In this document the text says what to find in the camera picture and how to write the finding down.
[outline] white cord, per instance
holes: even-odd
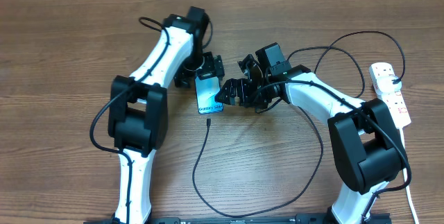
[[[405,140],[404,140],[404,131],[400,128],[400,136],[401,136],[401,142],[405,149]],[[403,169],[402,174],[404,175],[404,181],[407,179],[407,170]],[[418,216],[416,215],[415,206],[413,206],[413,201],[411,200],[411,194],[410,194],[410,186],[407,186],[405,188],[405,191],[407,192],[407,201],[409,201],[409,206],[411,210],[411,215],[413,216],[413,219],[415,221],[415,224],[419,224]]]

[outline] electrical socket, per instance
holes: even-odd
[[[376,95],[383,100],[390,110],[396,128],[403,128],[411,123],[409,111],[401,93],[401,82],[397,85],[392,83],[396,79],[395,71],[389,63],[378,62],[372,64],[368,69],[373,81]]]

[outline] wood plank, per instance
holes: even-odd
[[[419,218],[441,223],[444,190],[444,0],[0,0],[0,223],[81,223],[111,216],[118,201],[119,161],[89,142],[90,121],[107,101],[112,79],[138,68],[158,33],[139,16],[161,20],[205,8],[214,22],[209,50],[222,55],[226,76],[236,61],[278,42],[285,55],[326,45],[360,30],[384,31],[407,56],[403,94],[413,123],[405,130]],[[366,77],[364,100],[375,97],[367,67],[380,61],[401,71],[395,45],[359,35],[338,47],[356,57]],[[320,51],[298,53],[292,65],[314,68]],[[348,57],[331,52],[319,77],[355,95],[361,82]],[[169,132],[153,170],[153,215],[217,217],[197,197],[191,171],[205,135],[192,89],[169,89]],[[261,116],[226,106],[212,129],[196,182],[218,209],[241,214],[283,203],[305,185],[320,154],[311,127],[285,104]],[[324,212],[341,186],[328,131],[325,154],[307,192],[267,216]],[[96,129],[106,146],[106,120]],[[393,184],[400,184],[398,177]],[[404,192],[388,193],[375,212],[412,223]]]

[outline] phone screen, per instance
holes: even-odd
[[[199,114],[221,112],[223,110],[223,104],[217,103],[214,100],[216,94],[221,90],[219,87],[219,79],[213,77],[201,80],[197,77],[195,82]]]

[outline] power outlet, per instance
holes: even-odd
[[[401,93],[401,82],[394,85],[395,71],[389,63],[378,62],[368,69],[376,95],[387,104],[396,128],[403,128],[411,123],[409,111]]]

